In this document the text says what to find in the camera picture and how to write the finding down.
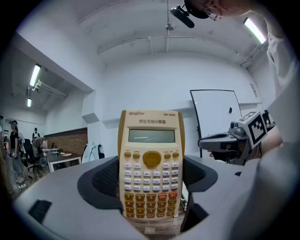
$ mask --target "white ceiling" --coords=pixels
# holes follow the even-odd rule
[[[81,27],[98,46],[105,64],[137,55],[166,51],[167,0],[69,0]],[[183,0],[169,0],[169,8]],[[260,45],[244,26],[246,16],[266,35],[265,21],[254,13],[221,21],[190,18],[195,27],[189,29],[169,14],[177,26],[170,32],[169,52],[185,51],[217,56],[241,64]]]
[[[33,111],[46,111],[48,109],[46,104],[53,97],[41,90],[39,92],[34,92],[31,95],[33,104],[31,108],[27,107],[26,89],[27,86],[29,86],[35,64],[36,62],[33,59],[19,49],[12,45],[7,48],[0,65],[0,88],[2,91],[1,95],[3,96],[3,104],[14,105],[22,109]],[[63,84],[67,84],[68,87],[72,86],[70,83],[64,81],[64,79],[43,66],[38,74],[38,79],[56,89]]]

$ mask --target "calculator button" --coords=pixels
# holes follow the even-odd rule
[[[137,214],[136,217],[137,217],[137,218],[144,218],[144,217],[145,217],[145,214]]]
[[[169,207],[168,207],[168,211],[174,211],[175,208],[176,208],[176,206],[169,206]]]
[[[160,187],[159,186],[153,186],[153,191],[159,191]]]
[[[125,200],[132,200],[133,199],[133,193],[125,193]]]
[[[172,170],[172,175],[178,175],[178,170]]]
[[[134,208],[133,207],[126,207],[126,212],[133,212]]]
[[[155,212],[155,208],[147,208],[147,213],[154,213]]]
[[[159,200],[166,200],[167,199],[167,193],[158,194],[158,199]]]
[[[174,211],[171,211],[171,212],[167,212],[167,216],[173,216],[174,215]]]
[[[164,207],[167,205],[167,201],[158,201],[158,207]]]
[[[165,212],[165,207],[163,207],[163,208],[157,208],[157,211],[158,212]]]
[[[142,164],[140,163],[135,163],[135,168],[141,168]]]
[[[156,194],[147,194],[147,201],[154,201]]]
[[[148,191],[150,191],[150,186],[144,186],[143,189],[144,189],[144,191],[148,192]]]
[[[153,172],[153,177],[159,177],[160,176],[160,172]]]
[[[137,208],[143,208],[145,205],[145,202],[136,202],[135,205]]]
[[[163,183],[169,183],[170,179],[169,178],[163,178]]]
[[[139,214],[145,213],[145,208],[136,208],[136,213],[139,213]]]
[[[144,184],[150,184],[151,180],[150,179],[144,179]]]
[[[140,178],[135,178],[135,179],[133,180],[133,182],[134,182],[134,183],[141,183],[141,179],[140,179]]]
[[[131,156],[131,153],[130,152],[125,152],[124,156],[127,157],[127,158],[129,158]]]
[[[153,179],[154,184],[160,184],[160,179]]]
[[[158,218],[161,218],[161,217],[164,217],[164,216],[165,216],[165,213],[158,213],[158,214],[157,214],[157,217],[158,217]]]
[[[169,163],[164,163],[163,164],[163,168],[169,168],[170,167],[170,164]]]
[[[177,192],[169,193],[169,199],[175,199],[177,197]]]
[[[154,208],[155,202],[147,202],[147,208]]]
[[[132,156],[133,156],[133,158],[140,158],[140,154],[138,154],[138,153],[134,153]]]
[[[171,185],[171,188],[172,188],[172,189],[177,189],[177,188],[178,188],[178,184],[172,184],[172,185]]]
[[[150,177],[151,176],[151,172],[144,172],[144,176],[145,177]]]
[[[141,186],[133,186],[133,190],[140,191],[141,190]]]
[[[160,163],[161,155],[159,152],[149,151],[143,155],[142,159],[148,167],[155,167]]]
[[[126,207],[133,207],[133,201],[126,200],[125,205],[126,205]]]
[[[174,205],[174,204],[176,204],[176,202],[177,202],[176,199],[171,199],[171,200],[168,201],[168,204],[169,205]]]
[[[131,183],[131,178],[124,178],[124,182]]]
[[[139,177],[141,175],[141,172],[134,171],[133,174],[134,174],[135,177]]]
[[[135,199],[137,201],[144,201],[144,198],[145,198],[145,194],[136,194],[135,195]]]
[[[147,214],[147,218],[154,218],[155,214]]]
[[[128,218],[133,218],[134,216],[135,216],[135,214],[134,213],[126,213],[126,216],[128,217]]]
[[[130,185],[125,185],[124,186],[126,190],[131,190],[131,186]]]
[[[131,176],[131,171],[125,171],[126,176]]]

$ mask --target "white function button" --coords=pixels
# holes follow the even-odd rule
[[[150,177],[151,176],[151,172],[144,172],[144,176],[145,177]]]
[[[153,172],[153,176],[154,177],[159,177],[160,176],[160,172]]]
[[[163,168],[169,168],[170,167],[170,164],[169,163],[164,163],[163,164]]]
[[[173,170],[172,175],[178,175],[178,170]]]
[[[131,178],[124,178],[124,182],[131,183]]]
[[[135,178],[135,179],[133,180],[133,182],[134,182],[134,183],[141,183],[141,179],[140,179],[140,178]]]
[[[170,179],[169,178],[163,178],[163,183],[169,183]]]
[[[170,171],[163,171],[163,176],[169,176],[170,175]]]
[[[150,186],[144,186],[144,191],[150,191]]]
[[[135,168],[141,168],[141,164],[140,163],[135,163]]]
[[[160,179],[153,179],[154,184],[160,184]]]
[[[135,177],[138,177],[138,176],[140,176],[140,175],[141,175],[141,172],[134,171],[134,176],[135,176]]]
[[[144,179],[144,184],[150,184],[151,180],[150,179]]]
[[[153,186],[153,191],[159,191],[159,186]]]
[[[131,171],[125,171],[126,176],[131,176]]]
[[[125,167],[131,167],[131,163],[124,163]]]
[[[141,186],[133,186],[133,190],[139,191],[139,190],[141,190]]]
[[[172,184],[172,189],[177,189],[178,188],[178,184]]]

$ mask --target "white sleeve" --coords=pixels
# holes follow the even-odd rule
[[[278,96],[296,78],[299,61],[289,41],[286,38],[276,38],[270,32],[267,55]]]

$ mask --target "fluorescent light fixture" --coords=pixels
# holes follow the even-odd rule
[[[34,66],[33,73],[32,73],[31,79],[30,79],[30,85],[32,87],[34,87],[34,85],[36,84],[38,73],[39,73],[40,69],[41,69],[40,65],[36,64]]]
[[[258,38],[258,40],[263,44],[266,38],[259,31],[258,27],[251,21],[250,18],[246,18],[244,24],[253,32],[253,34]]]
[[[30,98],[27,99],[27,106],[31,107],[31,99]]]

